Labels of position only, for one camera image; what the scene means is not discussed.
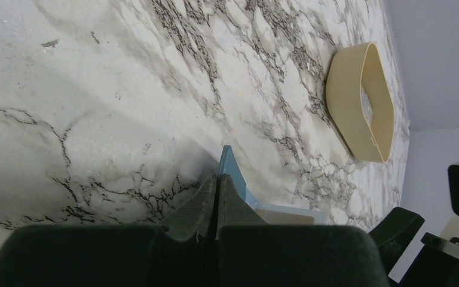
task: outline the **yellow plastic container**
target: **yellow plastic container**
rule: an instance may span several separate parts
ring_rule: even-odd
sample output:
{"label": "yellow plastic container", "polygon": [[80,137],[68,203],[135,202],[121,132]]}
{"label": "yellow plastic container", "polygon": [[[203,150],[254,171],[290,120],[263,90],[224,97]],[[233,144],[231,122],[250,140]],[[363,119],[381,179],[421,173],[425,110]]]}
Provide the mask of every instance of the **yellow plastic container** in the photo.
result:
{"label": "yellow plastic container", "polygon": [[[363,112],[362,88],[372,106],[370,124]],[[374,42],[344,48],[333,57],[326,82],[326,103],[354,157],[363,161],[388,161],[395,113]]]}

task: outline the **dark stain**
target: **dark stain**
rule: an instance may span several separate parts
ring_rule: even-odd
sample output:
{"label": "dark stain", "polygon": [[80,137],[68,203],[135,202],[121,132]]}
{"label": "dark stain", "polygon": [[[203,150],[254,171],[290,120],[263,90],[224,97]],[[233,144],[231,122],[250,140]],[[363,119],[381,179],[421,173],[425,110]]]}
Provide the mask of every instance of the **dark stain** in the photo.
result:
{"label": "dark stain", "polygon": [[94,39],[94,41],[96,42],[96,44],[99,45],[99,40],[96,38],[96,36],[94,36],[94,31],[90,31],[90,35],[92,36],[92,38]]}
{"label": "dark stain", "polygon": [[59,43],[59,39],[55,39],[55,40],[52,40],[50,42],[46,42],[46,43],[43,43],[41,44],[44,48],[48,48],[48,47],[52,47],[52,48],[55,48],[55,45],[57,45]]}

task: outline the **gray wall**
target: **gray wall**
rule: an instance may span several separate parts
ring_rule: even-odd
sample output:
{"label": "gray wall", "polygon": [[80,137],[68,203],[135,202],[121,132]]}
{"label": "gray wall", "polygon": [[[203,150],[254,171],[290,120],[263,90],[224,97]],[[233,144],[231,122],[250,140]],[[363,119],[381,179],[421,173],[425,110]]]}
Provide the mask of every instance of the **gray wall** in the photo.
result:
{"label": "gray wall", "polygon": [[401,206],[419,213],[425,224],[390,274],[392,278],[401,278],[412,263],[423,234],[439,235],[455,214],[449,199],[448,166],[458,161],[459,130],[411,132]]}
{"label": "gray wall", "polygon": [[459,128],[459,1],[384,3],[411,130]]}

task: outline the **marble surface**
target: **marble surface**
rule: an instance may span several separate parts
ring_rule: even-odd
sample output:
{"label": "marble surface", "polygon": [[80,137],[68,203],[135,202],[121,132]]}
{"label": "marble surface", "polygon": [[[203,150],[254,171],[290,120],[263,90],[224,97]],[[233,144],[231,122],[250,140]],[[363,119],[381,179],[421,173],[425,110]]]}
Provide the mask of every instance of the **marble surface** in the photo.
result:
{"label": "marble surface", "polygon": [[[352,158],[323,98],[332,56],[368,41],[387,164]],[[0,1],[1,229],[156,222],[228,144],[260,201],[370,230],[400,202],[408,126],[378,0]]]}

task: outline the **white marble table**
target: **white marble table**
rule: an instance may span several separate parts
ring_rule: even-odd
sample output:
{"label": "white marble table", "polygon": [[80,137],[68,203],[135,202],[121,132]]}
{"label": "white marble table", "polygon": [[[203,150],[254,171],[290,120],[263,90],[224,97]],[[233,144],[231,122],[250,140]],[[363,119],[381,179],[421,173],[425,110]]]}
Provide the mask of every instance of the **white marble table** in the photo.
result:
{"label": "white marble table", "polygon": [[[330,60],[376,41],[387,164],[351,157]],[[408,119],[379,0],[0,1],[0,228],[156,222],[232,145],[263,202],[371,229],[402,192]]]}

